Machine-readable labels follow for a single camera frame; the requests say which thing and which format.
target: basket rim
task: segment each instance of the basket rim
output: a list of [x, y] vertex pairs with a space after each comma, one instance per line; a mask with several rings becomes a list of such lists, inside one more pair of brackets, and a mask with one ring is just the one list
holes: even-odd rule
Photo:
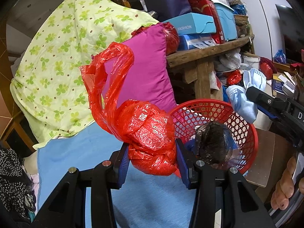
[[[232, 108], [231, 104], [221, 101], [221, 100], [217, 100], [217, 99], [194, 99], [194, 100], [190, 100], [187, 102], [184, 102], [182, 104], [177, 105], [176, 107], [174, 107], [173, 109], [170, 110], [170, 112], [168, 113], [170, 116], [173, 112], [176, 112], [182, 108], [186, 108], [189, 105], [193, 105], [193, 104], [198, 104], [198, 103], [213, 103], [213, 104], [221, 104], [221, 105], [226, 105]], [[257, 151], [259, 150], [259, 141], [258, 141], [258, 135], [257, 135], [257, 130], [254, 127], [253, 124], [248, 123], [249, 127], [251, 128], [251, 131], [253, 133], [253, 140], [254, 140], [254, 147], [253, 147], [253, 151], [251, 153], [251, 157], [250, 159], [246, 160], [246, 164], [239, 170], [239, 172], [243, 175], [245, 174], [249, 168], [252, 166], [256, 156], [257, 156]]]

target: red box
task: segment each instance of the red box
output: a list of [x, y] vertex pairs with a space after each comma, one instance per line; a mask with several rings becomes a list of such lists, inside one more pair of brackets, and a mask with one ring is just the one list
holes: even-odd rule
[[225, 43], [222, 25], [219, 21], [219, 15], [214, 3], [211, 0], [188, 0], [188, 2], [190, 3], [193, 13], [201, 13], [213, 17], [216, 33], [211, 33], [211, 37], [217, 44]]

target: silver bolt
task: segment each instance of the silver bolt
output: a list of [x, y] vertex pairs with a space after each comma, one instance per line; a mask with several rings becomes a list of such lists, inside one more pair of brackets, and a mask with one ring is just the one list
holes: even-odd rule
[[110, 160], [105, 160], [102, 162], [103, 166], [110, 166], [111, 165], [111, 161]]
[[77, 168], [76, 167], [70, 167], [69, 168], [69, 173], [73, 174], [77, 171]]
[[204, 165], [205, 165], [205, 162], [202, 161], [202, 160], [198, 160], [198, 161], [196, 162], [196, 164], [197, 164], [198, 166], [204, 166]]
[[235, 168], [235, 167], [231, 167], [231, 168], [230, 168], [230, 172], [233, 173], [233, 174], [235, 174], [235, 173], [238, 172], [238, 170], [237, 170], [237, 168]]

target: human hand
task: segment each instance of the human hand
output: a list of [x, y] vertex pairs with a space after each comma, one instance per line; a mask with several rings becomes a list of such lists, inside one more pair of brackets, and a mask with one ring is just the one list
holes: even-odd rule
[[[278, 208], [285, 210], [288, 207], [288, 199], [292, 197], [294, 192], [292, 175], [295, 171], [296, 164], [296, 159], [292, 157], [287, 163], [287, 168], [284, 170], [282, 178], [275, 186], [276, 189], [271, 198], [271, 207], [275, 210]], [[302, 194], [304, 194], [304, 178], [300, 180], [299, 190]]]

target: pink pillow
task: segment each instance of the pink pillow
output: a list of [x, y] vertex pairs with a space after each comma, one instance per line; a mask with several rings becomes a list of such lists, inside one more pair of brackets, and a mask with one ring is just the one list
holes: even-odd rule
[[[157, 24], [124, 42], [134, 53], [130, 68], [121, 89], [117, 107], [128, 99], [149, 101], [159, 109], [169, 112], [177, 104], [166, 70], [166, 41], [163, 25]], [[105, 63], [108, 79], [102, 92], [109, 89], [109, 77], [114, 61]]]

